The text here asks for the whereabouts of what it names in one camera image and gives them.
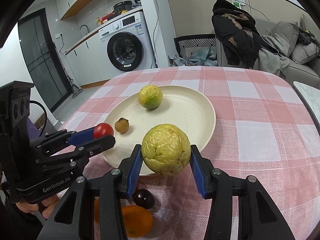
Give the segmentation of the person's left hand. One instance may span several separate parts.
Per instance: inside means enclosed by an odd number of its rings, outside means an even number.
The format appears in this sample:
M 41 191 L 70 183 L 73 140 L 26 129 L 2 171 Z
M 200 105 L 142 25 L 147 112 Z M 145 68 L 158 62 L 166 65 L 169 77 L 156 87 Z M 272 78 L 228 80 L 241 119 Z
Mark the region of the person's left hand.
M 41 205 L 44 207 L 44 210 L 42 211 L 42 216 L 45 219 L 49 218 L 49 216 L 52 214 L 53 210 L 58 205 L 59 201 L 60 201 L 60 198 L 57 195 L 53 195 L 53 196 L 51 196 L 41 202 Z M 17 202 L 16 206 L 23 213 L 35 214 L 35 212 L 39 210 L 39 203 L 29 204 L 24 199 Z

